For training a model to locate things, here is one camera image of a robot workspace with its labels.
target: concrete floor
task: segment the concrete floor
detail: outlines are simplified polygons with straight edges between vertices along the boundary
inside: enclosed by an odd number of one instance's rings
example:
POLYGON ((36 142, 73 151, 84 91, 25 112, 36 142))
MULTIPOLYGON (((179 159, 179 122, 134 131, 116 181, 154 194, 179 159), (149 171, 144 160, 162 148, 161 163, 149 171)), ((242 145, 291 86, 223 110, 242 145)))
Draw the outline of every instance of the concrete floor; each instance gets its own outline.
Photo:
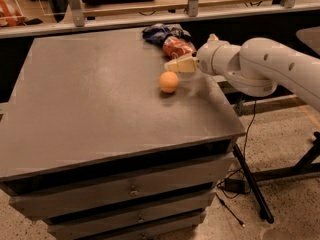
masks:
MULTIPOLYGON (((253 117, 253 103, 245 103, 240 120, 247 127, 253 117)), ((246 158, 252 171, 294 165, 311 147, 313 132, 320 129, 320 113, 294 95, 260 100, 249 130, 246 158)), ((238 140, 243 148, 244 138, 238 140)), ((230 169, 239 167, 237 161, 230 169)), ((156 240, 318 240, 320 239, 320 174, 260 182, 275 222, 259 217, 252 193, 228 199, 219 196, 244 221, 236 219, 215 198, 204 222, 194 229, 168 233, 156 240)), ((0 192, 0 240, 54 239, 43 222, 32 223, 8 205, 0 192)))

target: red snack bag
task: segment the red snack bag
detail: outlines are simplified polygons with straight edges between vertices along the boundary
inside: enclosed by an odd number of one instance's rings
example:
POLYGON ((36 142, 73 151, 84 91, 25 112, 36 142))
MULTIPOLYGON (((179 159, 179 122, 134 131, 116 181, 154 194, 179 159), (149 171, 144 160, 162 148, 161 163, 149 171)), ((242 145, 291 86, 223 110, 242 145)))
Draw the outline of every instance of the red snack bag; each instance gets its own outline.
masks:
POLYGON ((164 41, 162 50, 170 59, 177 59, 182 55, 197 51, 191 42, 175 36, 169 36, 164 41))

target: orange fruit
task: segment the orange fruit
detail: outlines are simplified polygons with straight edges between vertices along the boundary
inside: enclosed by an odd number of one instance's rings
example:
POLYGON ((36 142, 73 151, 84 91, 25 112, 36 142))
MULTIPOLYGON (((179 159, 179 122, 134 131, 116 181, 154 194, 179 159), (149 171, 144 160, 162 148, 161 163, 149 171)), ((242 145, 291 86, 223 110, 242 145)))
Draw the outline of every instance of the orange fruit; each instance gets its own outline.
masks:
POLYGON ((179 79, 174 72, 164 72, 159 79, 160 90, 165 93, 172 93, 178 88, 179 79))

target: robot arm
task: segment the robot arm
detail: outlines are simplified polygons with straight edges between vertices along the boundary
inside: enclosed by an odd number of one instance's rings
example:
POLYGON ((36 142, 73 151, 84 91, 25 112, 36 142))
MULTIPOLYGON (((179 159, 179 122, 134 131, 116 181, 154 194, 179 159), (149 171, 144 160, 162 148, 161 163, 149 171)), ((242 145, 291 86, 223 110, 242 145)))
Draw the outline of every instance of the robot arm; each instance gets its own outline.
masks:
POLYGON ((176 72, 185 72, 185 68, 190 72, 190 60, 195 69, 222 75, 235 89, 249 96, 268 96, 279 84, 320 111, 320 60, 273 40, 253 38, 237 46, 212 35, 196 56, 178 58, 166 68, 176 72))

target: power adapter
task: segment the power adapter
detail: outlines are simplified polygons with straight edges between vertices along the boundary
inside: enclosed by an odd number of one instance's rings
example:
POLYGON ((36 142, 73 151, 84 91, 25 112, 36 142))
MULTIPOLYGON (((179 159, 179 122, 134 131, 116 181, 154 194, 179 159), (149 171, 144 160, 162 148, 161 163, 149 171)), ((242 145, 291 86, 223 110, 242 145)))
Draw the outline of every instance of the power adapter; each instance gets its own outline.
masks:
POLYGON ((247 191, 247 183, 244 180, 237 179, 224 179, 224 190, 228 192, 233 192, 237 194, 246 194, 247 191))

